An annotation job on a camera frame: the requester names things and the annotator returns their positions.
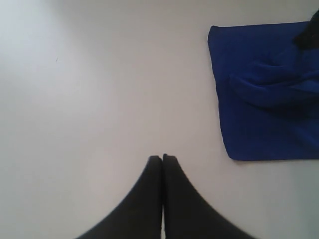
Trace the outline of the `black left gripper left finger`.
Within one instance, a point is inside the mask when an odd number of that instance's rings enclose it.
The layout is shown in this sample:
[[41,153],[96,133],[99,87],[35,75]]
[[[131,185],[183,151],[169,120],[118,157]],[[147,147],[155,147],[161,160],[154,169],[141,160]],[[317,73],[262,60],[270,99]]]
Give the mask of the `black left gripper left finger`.
[[161,224],[162,159],[151,156],[121,203],[79,238],[160,239]]

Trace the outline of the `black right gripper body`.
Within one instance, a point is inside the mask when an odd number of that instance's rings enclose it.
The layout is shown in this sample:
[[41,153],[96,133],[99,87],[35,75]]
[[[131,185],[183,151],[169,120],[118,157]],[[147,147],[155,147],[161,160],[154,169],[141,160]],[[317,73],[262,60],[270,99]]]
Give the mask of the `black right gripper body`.
[[314,49],[319,47],[319,12],[317,11],[307,23],[304,30],[294,37],[293,43],[299,49]]

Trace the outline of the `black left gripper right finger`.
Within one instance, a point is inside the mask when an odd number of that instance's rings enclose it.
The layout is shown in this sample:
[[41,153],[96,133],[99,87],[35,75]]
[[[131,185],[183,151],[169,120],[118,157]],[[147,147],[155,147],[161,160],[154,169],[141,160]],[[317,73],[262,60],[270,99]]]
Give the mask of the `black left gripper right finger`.
[[163,212],[167,239],[250,239],[193,187],[175,156],[163,155]]

